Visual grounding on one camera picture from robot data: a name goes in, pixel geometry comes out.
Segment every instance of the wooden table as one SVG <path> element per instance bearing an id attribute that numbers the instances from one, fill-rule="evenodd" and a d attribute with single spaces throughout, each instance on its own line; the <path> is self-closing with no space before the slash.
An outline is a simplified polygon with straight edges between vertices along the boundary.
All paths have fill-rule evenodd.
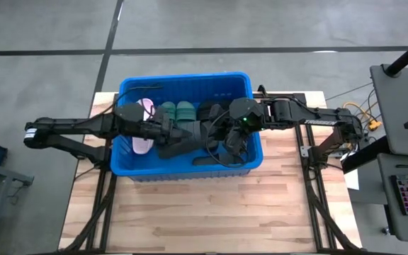
<path id="1" fill-rule="evenodd" d="M 326 107 L 323 92 L 303 93 L 308 106 Z M 114 93 L 97 93 L 91 115 L 107 108 L 113 97 Z M 332 129 L 313 127 L 313 132 L 319 144 Z M 90 135 L 84 142 L 104 145 L 103 140 Z M 118 178 L 107 251 L 315 251 L 295 131 L 265 130 L 261 132 L 261 143 L 264 161 L 244 177 L 151 183 Z M 335 159 L 330 162 L 339 164 Z M 90 162 L 81 161 L 76 174 L 91 167 Z M 331 216 L 361 247 L 342 171 L 329 167 L 322 175 Z M 60 248 L 70 244 L 90 218 L 97 180 L 98 171 L 91 171 L 74 183 Z M 321 218 L 319 225 L 327 247 Z"/>

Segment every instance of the gray floor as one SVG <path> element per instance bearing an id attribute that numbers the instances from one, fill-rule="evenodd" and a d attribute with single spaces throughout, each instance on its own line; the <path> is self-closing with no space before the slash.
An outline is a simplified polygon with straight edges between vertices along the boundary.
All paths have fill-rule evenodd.
<path id="1" fill-rule="evenodd" d="M 115 4 L 0 0 L 0 50 L 102 50 Z M 113 48 L 400 45 L 408 45 L 408 0 L 132 0 L 123 5 Z M 102 91 L 117 91 L 125 77 L 243 71 L 254 89 L 263 84 L 275 91 L 322 90 L 328 98 L 370 82 L 370 65 L 399 55 L 113 55 Z M 35 176 L 0 222 L 0 254 L 56 249 L 77 161 L 54 149 L 26 148 L 23 127 L 41 116 L 86 116 L 101 60 L 100 55 L 0 57 L 0 145 L 9 148 L 7 167 Z M 371 90 L 367 86 L 327 104 L 362 103 Z M 372 135 L 380 137 L 383 130 Z M 386 224 L 381 207 L 354 203 L 353 208 L 365 248 L 408 254 L 408 243 L 379 232 Z"/>

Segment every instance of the slipper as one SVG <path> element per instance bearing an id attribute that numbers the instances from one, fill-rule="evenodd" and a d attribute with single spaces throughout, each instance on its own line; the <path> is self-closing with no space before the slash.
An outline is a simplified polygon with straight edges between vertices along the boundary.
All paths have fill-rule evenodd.
<path id="1" fill-rule="evenodd" d="M 181 123 L 196 121 L 195 106 L 193 106 L 193 104 L 190 102 L 180 101 L 177 104 L 176 121 L 178 125 L 180 125 Z"/>
<path id="2" fill-rule="evenodd" d="M 147 120 L 151 115 L 154 115 L 155 113 L 155 108 L 154 108 L 154 102 L 148 98 L 143 98 L 138 100 L 140 105 L 144 105 L 144 120 Z M 132 144 L 133 144 L 133 152 L 136 154 L 146 154 L 149 152 L 149 150 L 152 148 L 154 145 L 154 140 L 151 139 L 143 139 L 139 137 L 134 137 L 132 138 Z"/>
<path id="3" fill-rule="evenodd" d="M 176 105 L 173 102 L 164 102 L 161 106 L 166 109 L 169 119 L 176 122 Z"/>

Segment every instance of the blue bin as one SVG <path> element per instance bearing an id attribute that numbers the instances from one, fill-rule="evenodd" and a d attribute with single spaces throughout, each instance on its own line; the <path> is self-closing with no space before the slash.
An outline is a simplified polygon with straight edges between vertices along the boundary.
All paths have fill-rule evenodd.
<path id="1" fill-rule="evenodd" d="M 231 100 L 240 97 L 253 98 L 249 77 L 242 72 L 221 74 L 187 74 L 173 76 L 149 76 L 128 78 L 120 85 L 119 94 L 138 86 L 163 86 L 162 89 L 135 89 L 123 96 L 118 105 L 150 98 L 156 106 L 171 101 L 189 101 L 197 108 L 203 101 Z M 204 149 L 170 159 L 160 159 L 155 146 L 144 155 L 135 154 L 131 137 L 118 136 L 113 140 L 111 169 L 119 176 L 128 176 L 133 181 L 165 181 L 178 179 L 241 176 L 262 163 L 261 139 L 254 133 L 248 140 L 248 163 L 240 168 L 228 168 L 220 164 L 194 166 L 196 157 L 206 157 Z M 222 145 L 218 152 L 225 152 Z"/>

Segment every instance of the yellow cable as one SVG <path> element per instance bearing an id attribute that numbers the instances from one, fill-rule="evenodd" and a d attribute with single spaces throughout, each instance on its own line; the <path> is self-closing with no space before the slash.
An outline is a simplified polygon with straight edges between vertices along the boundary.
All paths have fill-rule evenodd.
<path id="1" fill-rule="evenodd" d="M 370 116 L 358 104 L 353 103 L 353 102 L 347 102 L 347 103 L 345 103 L 343 105 L 343 108 L 345 108 L 346 106 L 355 106 L 355 107 L 357 107 L 364 114 L 364 116 L 367 117 L 368 120 L 370 120 Z"/>

